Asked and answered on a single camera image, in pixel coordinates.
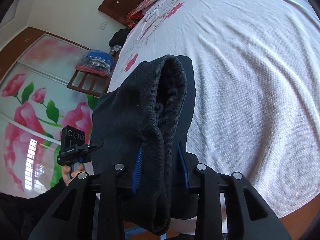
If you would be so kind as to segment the left forearm black sleeve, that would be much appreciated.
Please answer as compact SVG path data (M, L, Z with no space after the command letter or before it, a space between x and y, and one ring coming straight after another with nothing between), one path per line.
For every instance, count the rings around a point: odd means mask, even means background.
M28 239L39 220L66 188L59 182L49 191L33 198L1 193L1 239Z

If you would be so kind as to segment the person left hand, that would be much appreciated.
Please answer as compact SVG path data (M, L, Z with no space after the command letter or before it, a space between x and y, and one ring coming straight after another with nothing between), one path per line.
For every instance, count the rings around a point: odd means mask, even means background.
M63 166L62 167L62 178L66 186L68 186L73 178L75 178L79 173L85 172L85 166L84 164L79 164L78 168L74 171L71 170L71 167L69 166Z

